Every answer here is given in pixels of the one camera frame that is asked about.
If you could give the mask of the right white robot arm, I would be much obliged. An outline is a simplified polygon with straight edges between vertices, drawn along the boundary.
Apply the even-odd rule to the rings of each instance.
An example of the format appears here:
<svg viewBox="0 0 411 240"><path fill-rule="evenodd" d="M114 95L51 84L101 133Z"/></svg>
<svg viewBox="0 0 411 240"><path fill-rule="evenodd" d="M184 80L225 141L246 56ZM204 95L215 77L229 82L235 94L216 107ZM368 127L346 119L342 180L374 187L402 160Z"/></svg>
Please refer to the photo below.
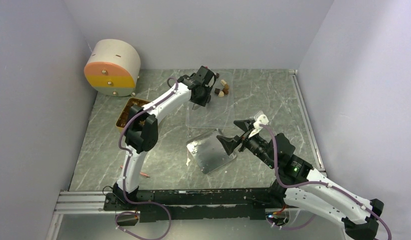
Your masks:
<svg viewBox="0 0 411 240"><path fill-rule="evenodd" d="M236 120L243 130L241 136L216 138L230 155L235 149L250 151L274 170L275 181L268 188L268 201L276 208L292 206L325 218L340 226L353 240L374 240L381 220L384 203L377 198L366 199L351 193L324 176L309 162L295 155L295 146L283 133L272 134L267 141L258 128L271 128L253 120Z"/></svg>

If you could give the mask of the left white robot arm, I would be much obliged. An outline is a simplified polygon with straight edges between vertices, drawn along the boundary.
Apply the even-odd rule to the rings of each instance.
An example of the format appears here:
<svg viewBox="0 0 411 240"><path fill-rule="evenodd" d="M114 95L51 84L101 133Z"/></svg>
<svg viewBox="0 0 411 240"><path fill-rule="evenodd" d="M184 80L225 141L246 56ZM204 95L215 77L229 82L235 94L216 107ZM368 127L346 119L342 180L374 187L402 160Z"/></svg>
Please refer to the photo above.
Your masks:
<svg viewBox="0 0 411 240"><path fill-rule="evenodd" d="M219 76L219 73L201 66L191 75L169 77L169 90L148 104L130 108L118 140L118 147L125 151L125 160L120 177L112 187L116 203L123 210L131 210L138 202L140 173L147 153L158 142L159 123L187 102L205 107Z"/></svg>

